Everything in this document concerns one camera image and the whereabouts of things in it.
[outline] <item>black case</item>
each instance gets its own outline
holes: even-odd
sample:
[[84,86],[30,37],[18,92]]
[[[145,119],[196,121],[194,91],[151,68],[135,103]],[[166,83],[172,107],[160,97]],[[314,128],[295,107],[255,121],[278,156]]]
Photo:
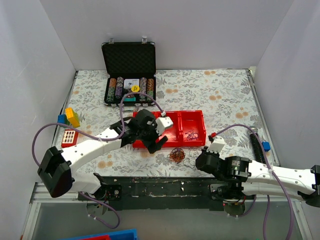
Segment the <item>black case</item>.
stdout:
[[[120,105],[121,99],[114,98],[107,102],[110,79],[146,78],[154,80],[154,96],[156,100],[156,47],[154,42],[105,42],[101,45],[105,66],[109,78],[106,84],[104,104],[111,107]],[[124,101],[124,106],[153,106],[152,101],[140,101],[139,94],[134,95],[136,101]]]

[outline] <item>floral pattern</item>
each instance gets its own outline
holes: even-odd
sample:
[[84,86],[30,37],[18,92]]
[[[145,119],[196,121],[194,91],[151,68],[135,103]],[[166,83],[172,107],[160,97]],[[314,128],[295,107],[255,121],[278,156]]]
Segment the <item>floral pattern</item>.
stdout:
[[[103,103],[108,75],[103,70],[78,72],[68,106],[79,115],[79,129],[97,135],[119,121],[118,107]],[[217,132],[232,124],[255,125],[265,139],[262,118],[257,110],[250,82],[244,69],[215,70],[159,70],[156,73],[157,102],[165,111],[202,110],[207,134]],[[124,117],[132,116],[125,112]],[[56,146],[60,148],[64,129],[60,128]],[[241,156],[254,159],[247,130],[232,128],[221,136],[226,145],[220,156]],[[80,135],[78,143],[87,137]],[[201,147],[183,148],[186,165],[195,164]],[[102,176],[127,177],[212,177],[195,167],[172,163],[168,154],[172,148],[163,148],[154,154],[146,149],[127,145],[108,152],[83,165],[82,173],[99,173]],[[267,153],[274,160],[272,150]]]

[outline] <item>stack of poker chips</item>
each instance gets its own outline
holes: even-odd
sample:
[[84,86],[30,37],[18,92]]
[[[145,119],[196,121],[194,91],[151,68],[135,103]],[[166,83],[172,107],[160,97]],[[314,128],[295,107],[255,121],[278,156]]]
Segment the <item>stack of poker chips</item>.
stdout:
[[146,93],[150,95],[152,98],[154,97],[154,89],[155,89],[155,81],[150,78],[148,79],[148,85],[146,87]]
[[117,80],[115,78],[110,79],[108,95],[106,97],[107,102],[113,102],[114,100],[114,95],[116,92],[116,83],[117,83]]
[[[146,94],[147,93],[147,79],[142,77],[140,79],[140,92]],[[146,100],[146,96],[140,95],[140,102],[144,102]]]
[[123,86],[124,86],[124,79],[122,77],[118,77],[116,79],[116,87],[115,87],[115,98],[116,99],[122,98]]

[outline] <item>gray floor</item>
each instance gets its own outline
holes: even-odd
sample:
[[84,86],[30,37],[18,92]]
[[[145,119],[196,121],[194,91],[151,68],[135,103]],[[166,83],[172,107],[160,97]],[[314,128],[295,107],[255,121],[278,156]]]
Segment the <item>gray floor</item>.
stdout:
[[[266,207],[265,202],[257,202],[249,215],[239,219],[205,209],[124,210],[119,212],[121,224],[116,231],[136,228],[140,240],[262,240]],[[103,219],[116,222],[112,212]],[[288,203],[272,202],[268,239],[285,239],[288,227]],[[85,203],[42,203],[32,239],[56,240],[107,232],[112,230],[87,216]],[[300,239],[295,223],[291,240]]]

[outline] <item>poker chip case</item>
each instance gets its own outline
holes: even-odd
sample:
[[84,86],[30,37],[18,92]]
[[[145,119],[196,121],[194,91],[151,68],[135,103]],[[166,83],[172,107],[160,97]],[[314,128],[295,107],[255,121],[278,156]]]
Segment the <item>poker chip case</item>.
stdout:
[[[134,85],[139,83],[139,91],[153,94],[156,100],[156,48],[154,42],[105,42],[101,45],[108,80],[104,95],[104,104],[118,107],[124,94],[126,81]],[[154,103],[147,97],[130,95],[123,102],[124,106],[152,106]]]

